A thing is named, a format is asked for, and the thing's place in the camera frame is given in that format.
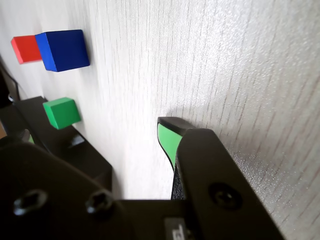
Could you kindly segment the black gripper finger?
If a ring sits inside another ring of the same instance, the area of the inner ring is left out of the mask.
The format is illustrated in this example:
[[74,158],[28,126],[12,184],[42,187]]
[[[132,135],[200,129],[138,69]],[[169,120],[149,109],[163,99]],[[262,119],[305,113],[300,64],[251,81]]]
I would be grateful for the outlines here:
[[0,141],[3,240],[123,240],[125,224],[108,194],[34,144]]
[[281,232],[213,130],[157,119],[158,142],[180,179],[201,240],[281,240]]

